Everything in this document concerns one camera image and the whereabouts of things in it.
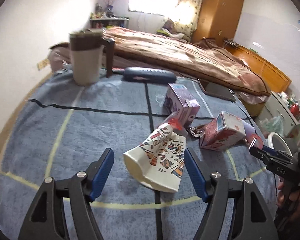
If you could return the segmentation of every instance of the wooden dresser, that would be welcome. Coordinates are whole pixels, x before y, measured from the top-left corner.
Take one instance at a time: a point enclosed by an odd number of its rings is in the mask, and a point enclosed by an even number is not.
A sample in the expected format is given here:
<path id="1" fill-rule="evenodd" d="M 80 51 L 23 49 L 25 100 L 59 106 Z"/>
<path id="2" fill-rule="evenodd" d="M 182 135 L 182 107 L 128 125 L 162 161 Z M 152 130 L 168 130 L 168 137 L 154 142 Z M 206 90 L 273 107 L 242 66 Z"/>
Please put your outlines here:
<path id="1" fill-rule="evenodd" d="M 221 47 L 224 39 L 234 38 L 242 6 L 243 0 L 203 0 L 191 42 L 215 38 L 216 44 Z"/>
<path id="2" fill-rule="evenodd" d="M 280 93 L 290 85 L 291 79 L 285 73 L 253 51 L 243 46 L 235 48 L 230 45 L 226 46 L 226 50 L 241 59 L 254 73 L 262 77 L 272 91 Z"/>

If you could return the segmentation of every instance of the purple juice box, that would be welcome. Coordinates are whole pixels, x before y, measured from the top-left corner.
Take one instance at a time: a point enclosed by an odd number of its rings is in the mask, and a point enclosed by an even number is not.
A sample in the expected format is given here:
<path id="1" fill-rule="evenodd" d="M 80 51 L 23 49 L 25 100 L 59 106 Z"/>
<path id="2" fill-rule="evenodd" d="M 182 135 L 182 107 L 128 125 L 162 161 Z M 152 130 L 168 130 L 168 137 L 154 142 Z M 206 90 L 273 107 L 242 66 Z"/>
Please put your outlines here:
<path id="1" fill-rule="evenodd" d="M 164 106 L 169 113 L 177 112 L 177 118 L 181 125 L 191 125 L 195 115 L 200 109 L 198 101 L 181 84 L 168 84 L 168 91 L 164 100 Z"/>

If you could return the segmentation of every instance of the power outlet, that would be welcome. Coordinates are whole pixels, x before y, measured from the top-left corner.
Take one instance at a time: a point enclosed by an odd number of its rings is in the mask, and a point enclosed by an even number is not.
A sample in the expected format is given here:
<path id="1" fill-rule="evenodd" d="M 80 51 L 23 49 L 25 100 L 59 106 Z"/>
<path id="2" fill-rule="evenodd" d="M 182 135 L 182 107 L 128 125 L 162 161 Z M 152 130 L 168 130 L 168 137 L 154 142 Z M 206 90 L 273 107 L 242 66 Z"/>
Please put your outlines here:
<path id="1" fill-rule="evenodd" d="M 49 62 L 49 60 L 46 58 L 46 59 L 40 61 L 40 62 L 37 64 L 37 68 L 38 68 L 38 70 L 40 71 L 40 70 L 44 69 L 44 68 L 45 68 L 47 65 L 49 65 L 49 64 L 50 64 L 50 62 Z"/>

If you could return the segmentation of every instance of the mug handle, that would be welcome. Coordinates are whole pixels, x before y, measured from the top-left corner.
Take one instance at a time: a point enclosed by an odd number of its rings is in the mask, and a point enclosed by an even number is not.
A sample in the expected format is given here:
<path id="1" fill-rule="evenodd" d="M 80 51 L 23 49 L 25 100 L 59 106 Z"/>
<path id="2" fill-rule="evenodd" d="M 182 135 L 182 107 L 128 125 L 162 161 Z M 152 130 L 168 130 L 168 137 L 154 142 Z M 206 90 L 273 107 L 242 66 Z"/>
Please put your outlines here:
<path id="1" fill-rule="evenodd" d="M 106 47 L 106 77 L 111 77 L 114 56 L 114 39 L 102 37 L 102 45 Z"/>

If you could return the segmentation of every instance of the box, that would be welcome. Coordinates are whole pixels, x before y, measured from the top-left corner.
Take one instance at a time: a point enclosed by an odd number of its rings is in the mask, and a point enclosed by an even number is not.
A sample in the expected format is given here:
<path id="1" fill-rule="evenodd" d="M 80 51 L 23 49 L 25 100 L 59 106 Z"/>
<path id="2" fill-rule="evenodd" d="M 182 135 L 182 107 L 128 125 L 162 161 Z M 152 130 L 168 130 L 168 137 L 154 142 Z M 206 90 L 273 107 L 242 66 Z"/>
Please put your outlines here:
<path id="1" fill-rule="evenodd" d="M 168 91 L 164 101 L 168 112 L 177 112 L 181 125 L 189 126 L 200 109 L 200 105 L 194 96 L 181 84 L 168 84 Z"/>
<path id="2" fill-rule="evenodd" d="M 200 137 L 200 148 L 224 151 L 246 136 L 242 120 L 227 112 L 205 125 Z"/>

